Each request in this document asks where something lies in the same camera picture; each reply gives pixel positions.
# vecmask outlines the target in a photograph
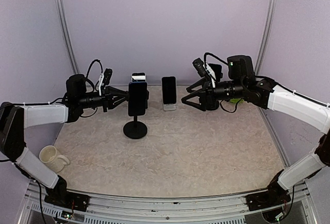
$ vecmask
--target white wall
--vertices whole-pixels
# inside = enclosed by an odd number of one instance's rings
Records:
[[[0,0],[0,103],[45,102],[63,96],[70,64],[55,0]],[[25,132],[32,152],[54,143],[59,125]],[[0,160],[6,159],[0,153]],[[1,223],[15,223],[28,180],[11,163],[0,164]]]
[[[63,0],[80,70],[99,58],[114,70],[114,85],[127,85],[133,72],[146,72],[151,84],[170,75],[193,83],[192,61],[206,51],[256,60],[268,1]],[[98,75],[95,67],[94,82]]]
[[[261,75],[330,102],[330,0],[277,0]],[[266,112],[294,163],[317,146],[321,133],[285,114]],[[330,219],[330,170],[307,181],[320,223]]]

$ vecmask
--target beige table surface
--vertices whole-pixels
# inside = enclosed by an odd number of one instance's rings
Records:
[[[59,173],[68,188],[134,197],[233,194],[266,187],[283,168],[254,105],[202,112],[179,101],[187,93],[178,87],[177,110],[164,112],[161,88],[148,89],[149,108],[139,117],[148,134],[140,140],[123,134],[133,120],[127,103],[64,125],[55,146],[71,160]]]

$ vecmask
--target mug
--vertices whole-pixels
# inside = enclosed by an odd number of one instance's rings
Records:
[[[64,168],[64,166],[70,164],[69,159],[61,155],[61,153],[54,146],[51,145],[44,147],[40,151],[39,159],[55,173],[60,172]]]

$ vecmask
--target round black base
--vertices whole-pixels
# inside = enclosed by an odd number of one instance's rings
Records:
[[[214,111],[214,110],[216,110],[217,108],[219,108],[219,101],[216,101],[215,103],[214,103],[214,105],[208,105],[208,104],[206,104],[206,110],[207,111]]]
[[[123,131],[124,134],[131,139],[140,139],[146,135],[148,128],[140,121],[137,121],[136,123],[131,121],[124,126]]]

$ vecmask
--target phone screen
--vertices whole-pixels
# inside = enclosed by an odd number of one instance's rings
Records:
[[[128,116],[142,116],[145,114],[146,88],[147,83],[145,81],[131,82],[128,85]]]
[[[176,103],[176,81],[174,76],[163,77],[161,79],[161,86],[163,92],[163,104]]]

